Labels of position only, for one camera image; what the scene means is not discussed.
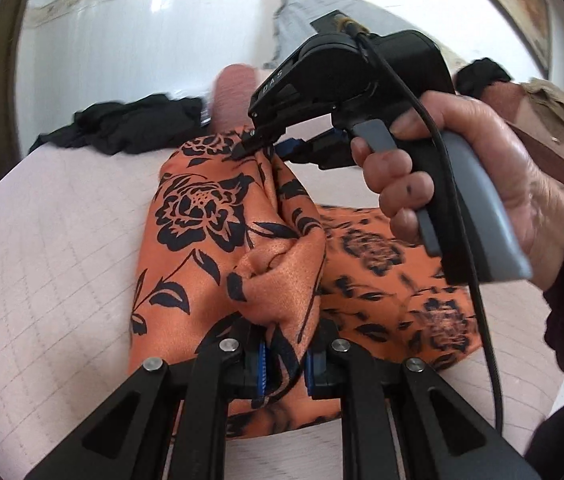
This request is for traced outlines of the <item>person's right hand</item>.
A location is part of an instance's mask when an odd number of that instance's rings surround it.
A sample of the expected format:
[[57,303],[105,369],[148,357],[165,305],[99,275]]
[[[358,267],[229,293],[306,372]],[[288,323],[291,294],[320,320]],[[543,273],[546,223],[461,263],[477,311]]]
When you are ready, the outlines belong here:
[[[472,145],[531,263],[532,283],[544,292],[551,288],[564,262],[562,185],[536,166],[521,140],[486,103],[428,91],[422,104],[440,129],[455,132]],[[367,187],[378,195],[393,235],[419,244],[415,211],[434,196],[434,181],[425,172],[414,171],[410,155],[402,150],[374,153],[360,138],[351,141],[351,149]]]

